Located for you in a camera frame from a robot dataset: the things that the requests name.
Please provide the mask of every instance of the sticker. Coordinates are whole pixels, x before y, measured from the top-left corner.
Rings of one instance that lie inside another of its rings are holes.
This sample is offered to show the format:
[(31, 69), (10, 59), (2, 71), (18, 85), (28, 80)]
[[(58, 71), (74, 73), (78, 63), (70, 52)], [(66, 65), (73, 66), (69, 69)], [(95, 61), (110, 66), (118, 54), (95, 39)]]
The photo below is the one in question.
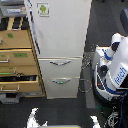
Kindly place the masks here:
[(7, 33), (8, 38), (14, 38), (12, 33)]
[(28, 57), (27, 53), (13, 53), (14, 57), (16, 58), (25, 58)]
[(9, 67), (9, 69), (13, 69), (13, 67)]
[(49, 5), (48, 3), (37, 3), (39, 16), (48, 17), (49, 16)]
[(6, 55), (1, 55), (1, 57), (6, 57)]

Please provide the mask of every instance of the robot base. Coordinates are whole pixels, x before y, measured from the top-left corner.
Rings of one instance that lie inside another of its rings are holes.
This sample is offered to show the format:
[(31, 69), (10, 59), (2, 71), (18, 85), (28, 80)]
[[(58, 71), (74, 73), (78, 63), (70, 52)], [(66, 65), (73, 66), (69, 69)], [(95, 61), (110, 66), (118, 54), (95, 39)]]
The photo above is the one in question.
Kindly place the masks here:
[(112, 99), (111, 101), (108, 101), (103, 96), (101, 96), (96, 89), (95, 79), (94, 79), (94, 70), (92, 70), (91, 75), (92, 75), (93, 94), (94, 94), (95, 98), (98, 100), (98, 102), (106, 107), (116, 106), (119, 103), (119, 99), (116, 99), (116, 100)]

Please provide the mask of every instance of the wooden drawer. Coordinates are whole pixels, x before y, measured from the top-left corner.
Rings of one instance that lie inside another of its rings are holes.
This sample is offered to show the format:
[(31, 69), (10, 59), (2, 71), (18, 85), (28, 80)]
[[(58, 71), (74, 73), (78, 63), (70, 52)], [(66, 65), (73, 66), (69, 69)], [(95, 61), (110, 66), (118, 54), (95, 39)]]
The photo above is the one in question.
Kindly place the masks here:
[(39, 86), (39, 78), (36, 77), (34, 81), (16, 81), (16, 82), (0, 82), (1, 93), (11, 92), (38, 92), (41, 88)]
[(35, 64), (31, 49), (0, 50), (0, 66)]
[(43, 79), (48, 99), (53, 98), (76, 98), (79, 79)]
[(23, 76), (23, 75), (38, 75), (36, 65), (33, 66), (14, 66), (0, 67), (0, 76)]
[(27, 30), (0, 31), (0, 49), (5, 48), (31, 48)]
[(43, 78), (80, 76), (82, 58), (38, 59)]

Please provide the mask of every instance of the black cable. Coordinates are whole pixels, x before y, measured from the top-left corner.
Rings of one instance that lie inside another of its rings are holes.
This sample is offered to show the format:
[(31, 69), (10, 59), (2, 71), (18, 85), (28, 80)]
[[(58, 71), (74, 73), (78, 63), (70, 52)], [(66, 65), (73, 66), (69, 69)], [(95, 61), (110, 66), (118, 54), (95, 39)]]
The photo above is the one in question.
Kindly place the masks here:
[(105, 3), (106, 0), (97, 0), (99, 3)]

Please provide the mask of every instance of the white robot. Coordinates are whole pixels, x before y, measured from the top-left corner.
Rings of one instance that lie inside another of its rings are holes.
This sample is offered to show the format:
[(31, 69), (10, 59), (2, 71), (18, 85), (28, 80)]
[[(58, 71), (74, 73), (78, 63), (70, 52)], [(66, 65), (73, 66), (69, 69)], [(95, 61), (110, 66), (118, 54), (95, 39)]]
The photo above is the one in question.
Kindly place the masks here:
[(117, 103), (128, 89), (128, 37), (116, 33), (110, 47), (96, 47), (92, 69), (95, 94)]

